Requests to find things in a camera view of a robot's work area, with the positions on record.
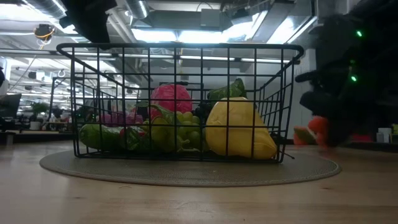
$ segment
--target wire basket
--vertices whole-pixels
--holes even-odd
[[[303,55],[301,46],[183,43],[60,44],[57,50],[72,61],[70,96],[75,135],[73,147],[77,157],[271,163],[280,163],[284,160],[292,106],[294,65],[299,63],[299,58]],[[266,58],[264,57],[266,51],[277,53],[280,58]],[[81,59],[83,57],[91,57],[92,61],[83,61]],[[118,64],[120,70],[106,70],[107,63]],[[193,67],[196,70],[184,72],[184,68],[192,64],[196,65]],[[214,66],[218,67],[217,70],[210,68]],[[246,72],[237,72],[241,71],[238,68],[242,67]],[[274,69],[271,74],[264,72],[265,68],[271,67]],[[193,77],[194,82],[186,80],[187,76]],[[234,83],[231,82],[235,81],[236,77],[244,80],[243,92],[246,91],[247,100],[232,99]],[[134,84],[138,83],[137,80],[141,82],[140,86]],[[223,82],[223,85],[213,87],[212,84],[216,80]],[[184,86],[190,97],[176,99],[178,87],[176,84]],[[172,99],[151,96],[158,86],[164,85],[174,87]],[[220,87],[224,87],[225,99],[209,97],[211,90]],[[211,110],[218,101],[226,102],[226,111],[230,111],[232,103],[250,102],[252,121],[250,120],[247,125],[233,126],[230,124],[230,114],[227,112],[225,125],[206,125],[206,115],[198,116],[199,124],[187,124],[182,122],[184,115],[183,119],[180,119],[181,114],[171,112],[169,119],[165,118],[169,122],[159,123],[154,119],[154,110],[151,107],[154,105],[153,102],[161,101],[174,102],[171,111],[178,111],[177,103],[192,102],[193,112],[196,112],[196,108],[199,112],[203,112],[203,105],[211,105],[208,109]],[[256,111],[262,119],[262,125],[255,125]],[[148,120],[138,121],[140,115],[142,121],[145,118]],[[195,125],[194,128],[200,136],[198,144],[195,147],[189,145],[188,149],[181,151],[179,143],[183,138],[180,138],[178,132],[184,128],[192,129],[192,125]],[[93,136],[82,135],[82,128],[87,127],[95,129],[92,132]],[[225,130],[224,136],[217,136],[225,138],[225,152],[215,153],[213,149],[208,148],[205,137],[209,128]],[[231,139],[229,132],[239,128],[249,129],[251,132],[251,139],[245,139],[251,141],[251,148],[249,146],[244,149],[250,152],[250,156],[241,156],[231,150],[230,145],[233,144],[231,141],[237,139]],[[257,128],[267,128],[277,146],[277,153],[270,159],[257,159],[254,154],[254,137]],[[159,144],[158,139],[162,139],[159,133],[167,134],[169,140],[167,149]],[[137,141],[140,136],[144,137],[145,141]]]

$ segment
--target woven placemat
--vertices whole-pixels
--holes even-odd
[[[76,177],[189,187],[243,187],[291,184],[331,177],[340,172],[333,161],[295,153],[281,164],[232,162],[139,161],[79,159],[72,151],[45,156],[40,165]]]

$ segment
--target table surface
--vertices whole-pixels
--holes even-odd
[[[343,171],[299,184],[194,188],[89,180],[39,166],[45,155],[71,148],[0,148],[1,223],[398,223],[398,154],[290,147]]]

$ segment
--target potted plant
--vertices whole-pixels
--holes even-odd
[[[49,109],[49,106],[45,103],[32,103],[31,106],[33,115],[30,117],[30,130],[40,130],[42,120],[39,121],[37,119],[37,115],[46,112]]]

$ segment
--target desk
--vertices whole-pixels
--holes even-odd
[[[1,223],[398,223],[398,154],[339,149],[323,154],[343,168],[328,179],[189,188],[81,179],[39,166],[45,155],[71,148],[48,142],[0,149]]]

